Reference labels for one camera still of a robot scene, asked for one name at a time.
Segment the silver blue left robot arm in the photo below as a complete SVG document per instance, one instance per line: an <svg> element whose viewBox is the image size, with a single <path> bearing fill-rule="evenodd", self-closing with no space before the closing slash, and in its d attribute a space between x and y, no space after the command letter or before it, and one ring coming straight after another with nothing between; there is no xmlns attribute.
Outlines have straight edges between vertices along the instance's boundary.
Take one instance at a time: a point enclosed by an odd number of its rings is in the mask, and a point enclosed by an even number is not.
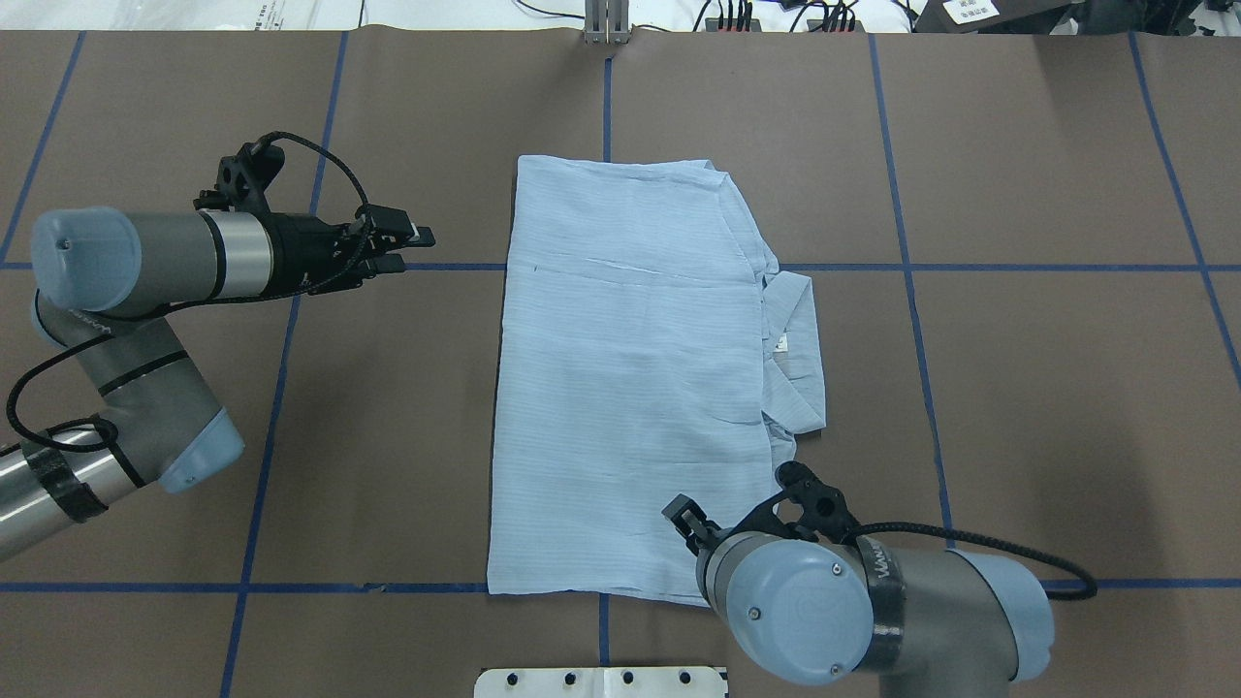
<svg viewBox="0 0 1241 698"><path fill-rule="evenodd" d="M102 515L141 487L177 493L243 455L230 411L208 388L169 319L177 306L225 306L355 289L403 272L405 248L434 235L398 207L364 205L351 222L313 215L196 210L53 210L34 227L36 330L76 359L102 409L29 428L19 397L55 366L14 384L2 450L2 556Z"/></svg>

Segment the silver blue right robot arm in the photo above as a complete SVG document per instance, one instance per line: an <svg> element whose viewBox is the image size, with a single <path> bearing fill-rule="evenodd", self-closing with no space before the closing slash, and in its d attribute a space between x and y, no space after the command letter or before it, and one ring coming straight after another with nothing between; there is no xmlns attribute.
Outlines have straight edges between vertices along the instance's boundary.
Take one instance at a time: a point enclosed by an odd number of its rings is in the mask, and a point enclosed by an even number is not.
<svg viewBox="0 0 1241 698"><path fill-rule="evenodd" d="M719 527L690 496L664 507L696 559L699 591L745 655L800 686L862 672L884 697L1006 697L1052 658L1055 620L1010 556L908 551L860 535L794 534L773 503Z"/></svg>

